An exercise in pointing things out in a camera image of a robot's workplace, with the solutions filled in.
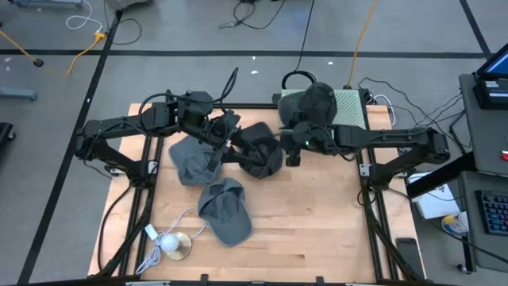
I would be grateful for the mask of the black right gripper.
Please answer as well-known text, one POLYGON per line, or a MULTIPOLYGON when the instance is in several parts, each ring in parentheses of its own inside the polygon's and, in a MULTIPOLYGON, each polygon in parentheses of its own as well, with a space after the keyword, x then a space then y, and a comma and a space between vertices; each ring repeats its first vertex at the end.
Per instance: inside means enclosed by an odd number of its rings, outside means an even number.
POLYGON ((274 133, 277 138, 286 136, 286 166, 298 167, 301 162, 301 150, 316 152, 318 142, 314 132, 317 127, 310 122, 298 123, 293 129, 279 129, 274 133))

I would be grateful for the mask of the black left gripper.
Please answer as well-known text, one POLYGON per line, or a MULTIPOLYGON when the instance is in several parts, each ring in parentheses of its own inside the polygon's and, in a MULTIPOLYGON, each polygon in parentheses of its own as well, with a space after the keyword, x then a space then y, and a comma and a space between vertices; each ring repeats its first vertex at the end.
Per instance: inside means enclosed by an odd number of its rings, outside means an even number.
POLYGON ((222 163, 251 164, 264 166, 273 152, 278 148, 278 141, 272 137, 259 137, 247 141, 239 131, 233 136, 233 144, 241 149, 240 153, 226 153, 227 141, 231 138, 240 116, 232 110, 210 120, 206 127, 207 152, 206 182, 212 183, 222 169, 222 163))

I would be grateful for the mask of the black baseball cap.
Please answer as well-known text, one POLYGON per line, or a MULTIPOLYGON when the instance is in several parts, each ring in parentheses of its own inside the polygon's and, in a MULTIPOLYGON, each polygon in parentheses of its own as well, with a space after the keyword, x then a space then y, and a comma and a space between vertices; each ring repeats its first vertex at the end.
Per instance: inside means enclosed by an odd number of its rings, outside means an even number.
MULTIPOLYGON (((276 139, 273 132, 265 122, 257 122, 256 124, 243 129, 242 137, 244 137, 247 141, 253 141, 259 137, 272 137, 276 139)), ((263 179, 277 173, 277 171, 282 167, 282 162, 283 151, 278 141, 278 148, 273 152, 273 154, 268 159, 268 162, 264 166, 240 164, 240 167, 250 176, 253 176, 257 179, 263 179)))

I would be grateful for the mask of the charcoal baseball cap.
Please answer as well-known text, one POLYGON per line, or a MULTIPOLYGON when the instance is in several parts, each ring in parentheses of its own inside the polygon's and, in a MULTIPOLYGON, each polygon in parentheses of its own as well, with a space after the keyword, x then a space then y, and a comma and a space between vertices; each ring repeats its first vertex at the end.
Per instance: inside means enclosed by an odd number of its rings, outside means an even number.
POLYGON ((313 83, 304 91, 283 96, 278 102, 278 112, 284 127, 294 127, 298 122, 312 122, 319 126, 331 124, 337 115, 334 89, 326 83, 313 83))

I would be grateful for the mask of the blue-grey baseball cap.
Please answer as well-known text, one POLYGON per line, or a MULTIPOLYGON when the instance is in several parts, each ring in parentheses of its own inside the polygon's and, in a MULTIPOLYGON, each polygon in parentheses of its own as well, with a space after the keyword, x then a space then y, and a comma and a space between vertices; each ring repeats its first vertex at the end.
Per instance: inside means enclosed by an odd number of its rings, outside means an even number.
POLYGON ((244 187, 235 179, 224 178, 206 186, 198 200, 198 216, 225 246, 239 245, 252 234, 244 187))

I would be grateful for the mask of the grey baseball cap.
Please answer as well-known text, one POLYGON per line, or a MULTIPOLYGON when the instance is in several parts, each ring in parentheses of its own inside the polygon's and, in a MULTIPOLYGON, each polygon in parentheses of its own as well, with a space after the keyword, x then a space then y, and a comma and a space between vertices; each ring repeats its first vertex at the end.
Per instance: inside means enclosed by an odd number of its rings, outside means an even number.
POLYGON ((185 136, 173 144, 168 152, 177 168, 179 181, 184 186, 205 186, 215 181, 221 174, 221 165, 213 171, 208 169, 214 154, 213 148, 208 144, 199 143, 194 137, 185 136))

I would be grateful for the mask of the pale green perforated metal stand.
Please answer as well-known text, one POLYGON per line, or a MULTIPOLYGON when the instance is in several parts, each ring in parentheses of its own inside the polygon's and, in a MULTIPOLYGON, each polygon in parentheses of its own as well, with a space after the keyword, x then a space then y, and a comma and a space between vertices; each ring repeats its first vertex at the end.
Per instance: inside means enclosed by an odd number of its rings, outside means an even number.
MULTIPOLYGON (((298 100, 286 99, 287 96, 303 93, 302 89, 282 90, 281 98, 277 103, 280 121, 284 126, 291 119, 291 114, 297 109, 298 100)), ((363 105, 358 90, 334 90, 337 102, 337 114, 333 119, 333 124, 358 126, 366 129, 363 105)))

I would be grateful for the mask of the white bulb brass base lamp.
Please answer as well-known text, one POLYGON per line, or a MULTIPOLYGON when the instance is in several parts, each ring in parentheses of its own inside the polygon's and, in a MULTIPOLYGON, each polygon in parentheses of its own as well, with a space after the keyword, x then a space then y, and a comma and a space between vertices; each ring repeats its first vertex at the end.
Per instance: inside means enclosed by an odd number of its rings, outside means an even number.
POLYGON ((172 260, 179 261, 190 255, 192 240, 183 232, 165 234, 160 240, 160 248, 172 260))

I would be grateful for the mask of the black slanted beam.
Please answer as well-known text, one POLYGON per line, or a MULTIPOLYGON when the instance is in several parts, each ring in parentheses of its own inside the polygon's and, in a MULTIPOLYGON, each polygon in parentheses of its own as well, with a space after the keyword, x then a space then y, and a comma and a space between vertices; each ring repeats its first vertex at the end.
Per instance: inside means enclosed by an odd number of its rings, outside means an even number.
POLYGON ((447 182, 456 179, 463 171, 476 171, 474 153, 469 152, 445 166, 425 175, 406 186, 406 192, 410 199, 417 198, 440 187, 447 182))

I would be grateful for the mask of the white cardboard box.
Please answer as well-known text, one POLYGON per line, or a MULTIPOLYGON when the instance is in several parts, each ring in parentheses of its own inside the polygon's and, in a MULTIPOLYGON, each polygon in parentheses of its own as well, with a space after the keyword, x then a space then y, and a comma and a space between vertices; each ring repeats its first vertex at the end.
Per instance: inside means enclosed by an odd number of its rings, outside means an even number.
POLYGON ((441 218, 460 212, 456 198, 448 184, 443 184, 433 190, 420 195, 412 202, 416 205, 424 219, 441 218))

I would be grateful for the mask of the black smartphone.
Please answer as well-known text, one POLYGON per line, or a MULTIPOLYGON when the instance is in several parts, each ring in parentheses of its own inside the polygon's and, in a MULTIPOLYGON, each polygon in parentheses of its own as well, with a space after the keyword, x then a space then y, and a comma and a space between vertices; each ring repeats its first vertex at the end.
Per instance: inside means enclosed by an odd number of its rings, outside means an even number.
POLYGON ((425 279, 418 244, 414 238, 396 238, 396 247, 402 258, 419 280, 425 279))

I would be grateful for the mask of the white and yellow tape roll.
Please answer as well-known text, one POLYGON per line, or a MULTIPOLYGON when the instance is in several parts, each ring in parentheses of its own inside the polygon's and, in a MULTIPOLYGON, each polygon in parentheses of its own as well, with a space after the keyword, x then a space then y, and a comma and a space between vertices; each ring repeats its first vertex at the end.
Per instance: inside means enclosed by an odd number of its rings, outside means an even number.
POLYGON ((469 231, 468 215, 466 211, 447 215, 441 220, 442 228, 451 235, 466 234, 469 231))

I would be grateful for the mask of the black box device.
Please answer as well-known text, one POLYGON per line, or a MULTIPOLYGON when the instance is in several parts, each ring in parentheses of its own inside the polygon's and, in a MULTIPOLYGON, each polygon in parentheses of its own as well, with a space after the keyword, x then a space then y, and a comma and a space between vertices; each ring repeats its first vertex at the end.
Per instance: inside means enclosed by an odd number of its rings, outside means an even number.
POLYGON ((473 91, 481 109, 508 110, 508 79, 480 80, 473 91))

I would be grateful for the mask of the grey desk with keyboard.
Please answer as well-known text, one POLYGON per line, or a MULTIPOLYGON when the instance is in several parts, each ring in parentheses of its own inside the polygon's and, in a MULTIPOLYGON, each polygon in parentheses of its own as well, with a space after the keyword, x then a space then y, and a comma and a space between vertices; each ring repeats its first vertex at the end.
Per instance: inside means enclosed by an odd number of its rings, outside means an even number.
POLYGON ((461 172, 459 189, 462 208, 468 215, 468 240, 474 246, 471 250, 474 264, 483 269, 508 273, 508 236, 485 232, 475 197, 476 190, 508 192, 508 178, 461 172))

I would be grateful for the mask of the black keyboard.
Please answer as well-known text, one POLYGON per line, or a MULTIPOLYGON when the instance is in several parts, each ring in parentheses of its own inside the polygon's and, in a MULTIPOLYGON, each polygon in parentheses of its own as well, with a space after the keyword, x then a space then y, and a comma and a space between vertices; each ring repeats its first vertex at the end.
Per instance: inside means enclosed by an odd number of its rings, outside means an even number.
POLYGON ((485 232, 508 236, 508 192, 476 190, 475 197, 485 232))

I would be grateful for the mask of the black laptop screen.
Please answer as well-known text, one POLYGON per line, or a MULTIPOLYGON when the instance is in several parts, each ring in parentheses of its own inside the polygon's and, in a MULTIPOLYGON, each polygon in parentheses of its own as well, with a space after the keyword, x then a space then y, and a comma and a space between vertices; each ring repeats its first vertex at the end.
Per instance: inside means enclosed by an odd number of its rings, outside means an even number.
POLYGON ((497 51, 477 71, 480 77, 494 77, 508 79, 508 43, 497 51))

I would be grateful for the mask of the grey floor bar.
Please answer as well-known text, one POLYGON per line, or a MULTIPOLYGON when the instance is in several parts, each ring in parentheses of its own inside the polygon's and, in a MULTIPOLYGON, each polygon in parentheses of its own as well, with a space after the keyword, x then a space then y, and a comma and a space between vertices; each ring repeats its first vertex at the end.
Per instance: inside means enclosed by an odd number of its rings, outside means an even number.
POLYGON ((37 100, 37 92, 31 89, 0 87, 0 98, 37 100))

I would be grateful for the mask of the black wheeled base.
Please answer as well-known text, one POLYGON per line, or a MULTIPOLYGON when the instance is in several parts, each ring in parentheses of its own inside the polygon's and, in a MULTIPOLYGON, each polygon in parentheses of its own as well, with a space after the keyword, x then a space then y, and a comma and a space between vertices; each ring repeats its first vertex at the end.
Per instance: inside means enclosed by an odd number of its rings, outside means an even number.
POLYGON ((0 122, 0 144, 12 141, 16 138, 13 131, 13 124, 8 122, 0 122))

